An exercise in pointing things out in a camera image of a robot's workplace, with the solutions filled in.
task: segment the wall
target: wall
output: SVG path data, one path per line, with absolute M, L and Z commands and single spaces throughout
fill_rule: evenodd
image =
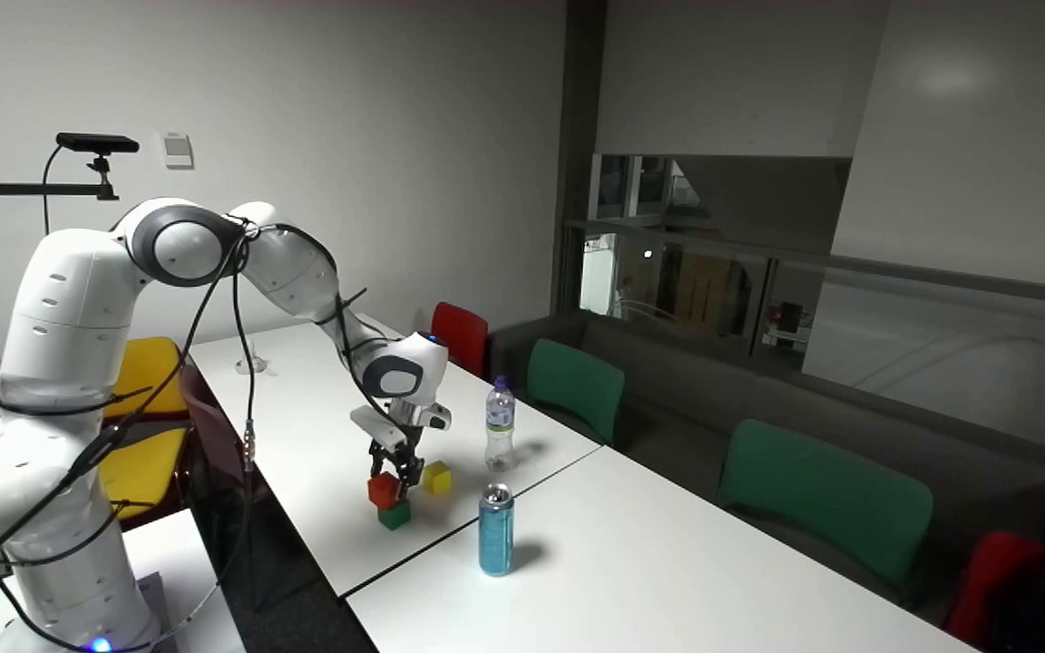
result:
M 892 0 L 835 253 L 1045 282 L 1045 4 Z M 1045 444 L 1045 304 L 843 278 L 807 369 Z
M 600 151 L 852 156 L 887 0 L 609 0 Z
M 489 324 L 551 290 L 562 4 L 0 0 L 0 180 L 38 180 L 54 130 L 126 130 L 119 203 L 51 201 L 54 229 L 107 229 L 147 195 L 282 203 L 362 312 L 410 325 L 435 299 Z M 164 172 L 185 130 L 196 172 Z M 62 151 L 54 180 L 90 180 Z M 0 201 L 0 345 L 40 241 L 38 201 Z M 204 338 L 228 334 L 228 295 Z M 137 334 L 185 334 L 196 290 L 149 290 Z M 246 299 L 252 324 L 278 324 Z

